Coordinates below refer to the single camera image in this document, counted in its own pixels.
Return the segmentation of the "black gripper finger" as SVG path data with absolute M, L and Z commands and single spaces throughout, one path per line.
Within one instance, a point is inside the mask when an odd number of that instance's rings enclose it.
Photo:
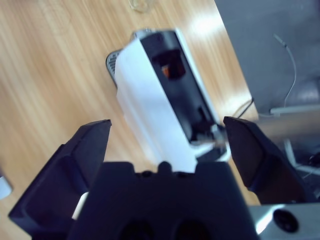
M 111 126 L 110 120 L 82 125 L 36 175 L 9 219 L 29 235 L 68 233 L 78 202 L 104 161 Z
M 313 203 L 315 195 L 280 149 L 253 122 L 223 119 L 232 159 L 261 204 Z

